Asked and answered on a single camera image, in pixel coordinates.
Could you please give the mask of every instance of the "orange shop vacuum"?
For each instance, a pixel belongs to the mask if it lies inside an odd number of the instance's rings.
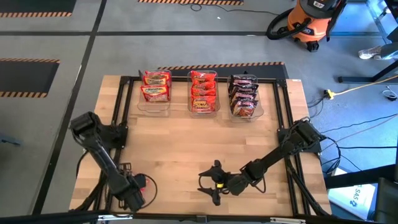
[[[295,42],[306,43],[310,52],[316,52],[320,39],[326,36],[329,41],[330,32],[346,5],[347,0],[297,0],[293,9],[283,12],[269,24],[267,37],[270,40],[293,37]],[[273,32],[275,25],[286,17],[287,27]]]

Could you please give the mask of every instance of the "gray floor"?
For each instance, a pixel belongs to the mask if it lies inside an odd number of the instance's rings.
[[[245,9],[282,12],[294,5],[291,1],[253,0]],[[91,30],[100,1],[79,0],[71,18],[51,22],[29,19],[0,19],[0,29],[7,30]],[[373,32],[373,24],[359,21],[364,30],[350,30],[339,24],[339,31]],[[188,6],[175,4],[144,4],[130,0],[108,1],[100,30],[265,30],[273,17],[243,12],[225,13],[215,7],[193,12]],[[0,98],[0,132],[23,140],[22,147],[5,144],[0,150],[0,216],[25,215],[31,210],[44,167],[75,81],[87,37],[0,37],[0,57],[58,58],[60,67],[44,99]],[[355,85],[337,84],[339,75],[370,76],[391,62],[361,60],[358,50],[382,45],[381,37],[334,37],[321,42],[317,53],[307,52],[289,40],[271,41],[266,37],[225,36],[157,36],[157,37],[97,37],[78,95],[73,117],[93,110],[103,75],[136,75],[138,69],[168,65],[207,63],[238,63],[283,61],[290,78],[303,80],[307,101],[320,97],[322,90],[342,91]],[[371,86],[334,100],[325,101],[320,116],[313,119],[319,130],[326,130],[359,121],[390,115],[398,111],[396,102],[381,95],[385,85]],[[341,146],[396,145],[398,120],[359,134]],[[328,135],[339,139],[370,127],[343,129]],[[80,148],[69,133],[61,151],[44,213],[65,212],[75,183],[76,162]],[[343,155],[359,168],[368,169],[392,164],[395,150],[345,150]],[[332,159],[336,150],[328,149],[322,159]],[[342,159],[341,166],[355,167]]]

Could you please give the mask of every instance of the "yellow and black striped tape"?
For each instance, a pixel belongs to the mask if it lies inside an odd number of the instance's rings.
[[[71,12],[0,12],[0,18],[17,17],[70,17]]]
[[[266,65],[284,65],[284,62],[254,62],[254,63],[230,63],[220,65],[189,65],[189,66],[171,66],[159,67],[159,70],[183,70],[183,69],[204,69],[204,68],[229,68],[246,66],[266,66]]]
[[[32,59],[32,58],[0,58],[0,62],[56,62],[60,63],[58,59]]]
[[[47,93],[0,91],[0,97],[45,98]]]
[[[204,4],[204,5],[230,5],[230,6],[242,6],[243,1],[220,1],[220,0],[138,0],[138,2],[145,3],[181,3],[181,4]]]

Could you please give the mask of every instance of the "wooden tabletop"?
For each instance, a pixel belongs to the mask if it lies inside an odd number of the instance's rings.
[[[95,113],[104,124],[111,122],[120,76],[106,75],[99,91]],[[216,207],[211,197],[197,190],[198,174],[208,170],[214,160],[232,173],[249,161],[264,157],[278,146],[278,129],[274,92],[271,84],[260,84],[259,95],[264,109],[253,123],[232,123],[228,115],[226,83],[219,83],[220,104],[215,118],[194,119],[187,110],[187,83],[173,82],[168,118],[144,116],[137,107],[140,82],[134,82],[129,109],[129,134],[121,162],[130,162],[133,173],[151,176],[157,182],[157,198],[139,213],[291,216],[289,188],[284,161],[273,165],[265,174],[264,194],[248,187],[241,195],[222,195]],[[287,80],[294,120],[308,116],[307,103],[300,80]],[[287,117],[283,106],[284,122]],[[320,161],[312,153],[301,153],[305,183],[317,202],[331,213]],[[79,206],[97,184],[100,169],[91,156],[81,162],[70,208]],[[204,187],[214,187],[202,178]],[[154,196],[154,185],[148,183],[144,198]],[[303,213],[299,188],[296,186],[299,211]],[[114,199],[112,209],[122,212]]]

